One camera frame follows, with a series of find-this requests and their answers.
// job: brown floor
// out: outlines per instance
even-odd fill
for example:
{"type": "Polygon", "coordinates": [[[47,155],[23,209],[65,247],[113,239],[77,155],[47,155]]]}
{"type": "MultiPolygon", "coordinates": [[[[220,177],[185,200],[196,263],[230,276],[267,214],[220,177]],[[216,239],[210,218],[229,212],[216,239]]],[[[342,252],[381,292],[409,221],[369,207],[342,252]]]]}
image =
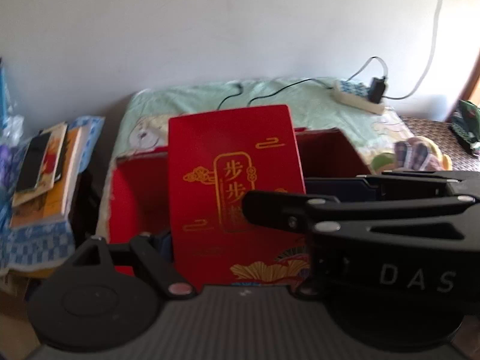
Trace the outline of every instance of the brown floor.
{"type": "Polygon", "coordinates": [[[0,291],[0,353],[7,360],[23,360],[38,345],[26,303],[0,291]]]}

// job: stack of books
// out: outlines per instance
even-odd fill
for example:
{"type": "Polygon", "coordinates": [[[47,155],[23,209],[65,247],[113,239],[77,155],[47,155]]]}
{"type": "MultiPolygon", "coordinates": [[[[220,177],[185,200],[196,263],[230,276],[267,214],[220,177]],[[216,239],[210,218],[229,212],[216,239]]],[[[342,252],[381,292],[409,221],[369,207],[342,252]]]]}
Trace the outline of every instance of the stack of books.
{"type": "Polygon", "coordinates": [[[68,218],[89,129],[85,125],[67,131],[67,124],[60,123],[31,140],[13,195],[11,229],[68,218]]]}

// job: white wall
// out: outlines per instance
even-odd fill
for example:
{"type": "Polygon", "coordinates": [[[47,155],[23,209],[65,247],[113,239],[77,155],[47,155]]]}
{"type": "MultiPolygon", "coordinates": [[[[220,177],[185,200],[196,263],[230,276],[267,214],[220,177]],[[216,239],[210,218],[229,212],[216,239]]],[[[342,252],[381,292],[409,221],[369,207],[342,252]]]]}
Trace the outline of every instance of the white wall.
{"type": "MultiPolygon", "coordinates": [[[[371,55],[407,93],[428,58],[436,0],[0,0],[0,55],[33,128],[109,116],[146,87],[277,76],[345,77],[371,55]]],[[[480,0],[445,0],[437,53],[400,113],[442,118],[480,47],[480,0]]],[[[360,76],[380,75],[372,65],[360,76]]]]}

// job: brown patterned fabric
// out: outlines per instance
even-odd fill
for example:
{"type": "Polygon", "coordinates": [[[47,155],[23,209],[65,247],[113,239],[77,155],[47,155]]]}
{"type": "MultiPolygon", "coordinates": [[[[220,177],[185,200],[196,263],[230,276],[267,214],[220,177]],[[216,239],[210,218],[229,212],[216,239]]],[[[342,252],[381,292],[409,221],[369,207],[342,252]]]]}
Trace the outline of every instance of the brown patterned fabric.
{"type": "Polygon", "coordinates": [[[443,154],[449,155],[452,159],[453,170],[480,172],[480,160],[463,150],[449,129],[450,123],[434,122],[416,117],[401,117],[401,119],[412,134],[430,138],[438,145],[443,154]]]}

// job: gray ribbed surface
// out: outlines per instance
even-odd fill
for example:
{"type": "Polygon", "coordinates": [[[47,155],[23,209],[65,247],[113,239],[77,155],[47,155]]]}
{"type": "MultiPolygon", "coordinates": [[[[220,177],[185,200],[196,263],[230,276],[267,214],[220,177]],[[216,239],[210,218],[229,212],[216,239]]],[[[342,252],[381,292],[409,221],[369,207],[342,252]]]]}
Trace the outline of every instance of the gray ribbed surface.
{"type": "Polygon", "coordinates": [[[321,303],[294,299],[283,287],[208,286],[171,302],[143,336],[97,354],[43,347],[32,360],[456,360],[449,346],[396,354],[344,334],[321,303]]]}

